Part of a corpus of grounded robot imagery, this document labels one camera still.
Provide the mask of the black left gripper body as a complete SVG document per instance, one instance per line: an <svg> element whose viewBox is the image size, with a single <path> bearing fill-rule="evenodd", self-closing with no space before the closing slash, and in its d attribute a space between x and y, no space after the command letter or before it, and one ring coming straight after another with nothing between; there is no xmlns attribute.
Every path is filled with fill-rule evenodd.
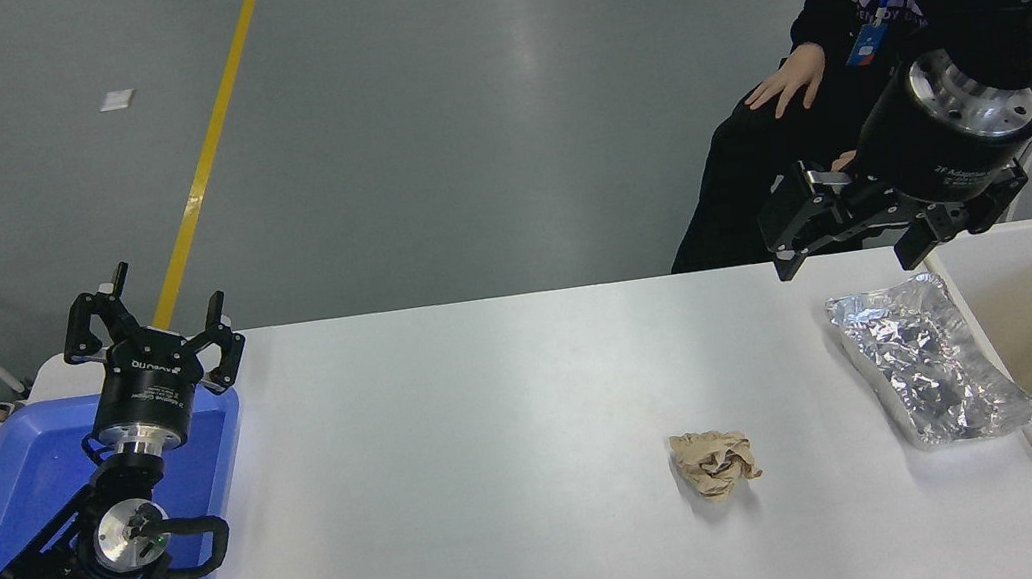
<svg viewBox="0 0 1032 579"><path fill-rule="evenodd" d="M112 343L104 364L92 436L101 445L138 428L161 428L165 441L186 439L201 365L180 334L148 329L143 341Z"/></svg>

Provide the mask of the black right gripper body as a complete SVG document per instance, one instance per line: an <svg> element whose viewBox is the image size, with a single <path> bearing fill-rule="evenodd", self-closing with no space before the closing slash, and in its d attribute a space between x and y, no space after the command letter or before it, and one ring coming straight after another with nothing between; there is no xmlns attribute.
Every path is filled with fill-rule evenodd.
<svg viewBox="0 0 1032 579"><path fill-rule="evenodd" d="M970 200L1032 137L1032 89L982 85L955 65L896 73L867 118L863 175L925 203Z"/></svg>

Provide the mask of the person's right hand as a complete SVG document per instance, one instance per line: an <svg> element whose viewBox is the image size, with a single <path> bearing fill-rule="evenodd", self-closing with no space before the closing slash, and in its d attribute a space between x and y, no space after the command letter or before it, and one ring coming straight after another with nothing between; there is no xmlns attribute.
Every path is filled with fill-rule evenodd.
<svg viewBox="0 0 1032 579"><path fill-rule="evenodd" d="M745 109L771 107L775 120L791 109L812 109L826 75L826 52L818 43L800 43L791 50L779 69L760 81L742 101Z"/></svg>

